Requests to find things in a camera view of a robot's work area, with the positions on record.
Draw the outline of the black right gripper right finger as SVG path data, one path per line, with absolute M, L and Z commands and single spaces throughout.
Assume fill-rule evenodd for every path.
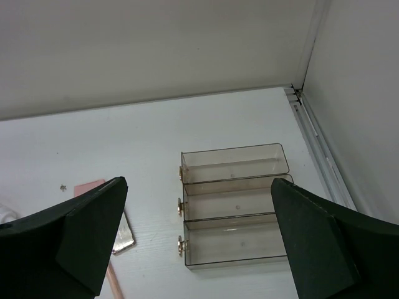
M 271 196 L 299 298 L 398 298 L 398 225 L 285 179 Z

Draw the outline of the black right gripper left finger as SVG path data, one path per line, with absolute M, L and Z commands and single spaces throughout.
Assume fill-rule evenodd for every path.
M 1 298 L 100 295 L 128 185 L 113 178 L 88 192 L 1 225 Z

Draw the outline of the gold rectangular makeup case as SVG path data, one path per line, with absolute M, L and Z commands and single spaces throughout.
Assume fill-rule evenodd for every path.
M 126 212 L 123 212 L 117 235 L 112 249 L 112 254 L 120 254 L 136 244 L 135 237 L 130 227 Z

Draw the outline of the pink square compact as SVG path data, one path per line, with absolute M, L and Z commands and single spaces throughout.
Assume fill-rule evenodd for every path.
M 104 179 L 98 179 L 96 181 L 77 185 L 74 187 L 74 197 L 80 196 L 80 195 L 96 188 L 97 186 L 102 185 L 104 182 L 105 182 Z

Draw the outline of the pink makeup pencil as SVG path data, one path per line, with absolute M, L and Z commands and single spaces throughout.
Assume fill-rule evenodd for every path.
M 110 285 L 111 291 L 113 293 L 114 299 L 124 299 L 122 289 L 120 288 L 116 273 L 113 269 L 111 262 L 108 263 L 106 276 L 107 276 L 107 280 Z

